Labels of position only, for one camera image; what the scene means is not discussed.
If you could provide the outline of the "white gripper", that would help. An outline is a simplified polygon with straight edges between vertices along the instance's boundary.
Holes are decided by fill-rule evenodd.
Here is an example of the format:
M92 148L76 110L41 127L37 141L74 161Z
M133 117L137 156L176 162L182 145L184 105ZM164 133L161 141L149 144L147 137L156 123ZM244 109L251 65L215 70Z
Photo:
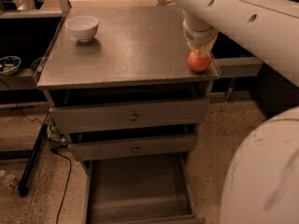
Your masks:
M185 19L183 34L189 42L190 50L203 59L212 50L215 44L213 39L217 36L218 30L205 21L188 21Z

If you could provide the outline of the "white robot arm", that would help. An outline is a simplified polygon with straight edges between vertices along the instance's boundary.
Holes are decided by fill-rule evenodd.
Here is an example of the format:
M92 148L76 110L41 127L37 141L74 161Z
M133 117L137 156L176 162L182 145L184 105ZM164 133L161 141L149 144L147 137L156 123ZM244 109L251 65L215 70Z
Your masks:
M289 0L174 0L196 46L212 27L291 83L299 80L298 5ZM256 128L236 151L221 198L220 224L299 224L299 111Z

